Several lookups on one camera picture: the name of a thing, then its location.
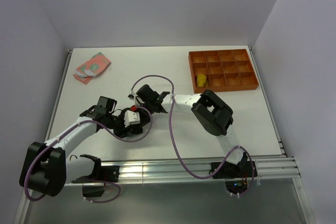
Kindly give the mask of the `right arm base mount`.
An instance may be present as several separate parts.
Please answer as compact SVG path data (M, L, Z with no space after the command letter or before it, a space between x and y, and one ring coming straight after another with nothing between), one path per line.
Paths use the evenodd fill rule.
M241 196L249 188L248 180L257 176L254 161L241 161L237 165L225 162L212 178L224 179L227 191L232 195Z

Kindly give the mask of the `black sock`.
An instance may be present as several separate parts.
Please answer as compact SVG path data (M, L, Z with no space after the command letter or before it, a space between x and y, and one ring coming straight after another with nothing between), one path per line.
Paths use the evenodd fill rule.
M131 137L143 133L142 127L127 127L121 130L120 138Z

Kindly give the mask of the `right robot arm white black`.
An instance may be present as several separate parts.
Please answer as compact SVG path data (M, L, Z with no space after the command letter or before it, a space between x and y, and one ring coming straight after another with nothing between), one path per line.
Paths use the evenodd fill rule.
M218 139L224 139L223 150L226 160L223 165L218 165L216 171L222 170L230 175L240 176L247 165L247 152L242 149L231 125L234 122L233 110L213 91L206 89L201 94L182 95L173 92L158 94L149 85L142 86L133 95L136 105L147 108L154 113L169 114L169 132L174 151L181 164L186 167L180 156L173 135L172 117L174 112L192 113L203 129Z

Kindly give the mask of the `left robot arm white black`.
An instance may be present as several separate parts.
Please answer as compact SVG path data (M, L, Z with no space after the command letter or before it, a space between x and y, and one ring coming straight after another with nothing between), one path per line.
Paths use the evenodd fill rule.
M100 158L82 154L73 164L68 164L68 155L85 139L106 130L113 137L123 142L137 142L147 136L143 132L145 125L152 125L153 113L164 113L161 100L155 97L137 96L136 105L121 110L115 115L117 101L100 97L96 105L83 111L77 121L60 135L44 143L32 143L25 157L19 184L23 187L26 198L33 198L30 190L41 193L43 197L56 196L64 185L71 182L96 182L116 185L119 167L103 168Z

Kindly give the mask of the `yellow sock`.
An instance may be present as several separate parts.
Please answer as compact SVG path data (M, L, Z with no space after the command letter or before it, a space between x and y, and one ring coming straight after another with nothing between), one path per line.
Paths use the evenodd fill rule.
M205 74L198 74L196 76L196 86L198 88L204 88L208 86L207 76Z

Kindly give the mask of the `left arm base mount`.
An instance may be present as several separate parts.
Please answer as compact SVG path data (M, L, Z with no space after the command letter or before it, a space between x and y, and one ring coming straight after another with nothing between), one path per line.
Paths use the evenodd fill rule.
M82 185L82 195L92 203L107 203L121 194L119 180L120 166L101 166L93 175L81 176L72 180L72 184Z

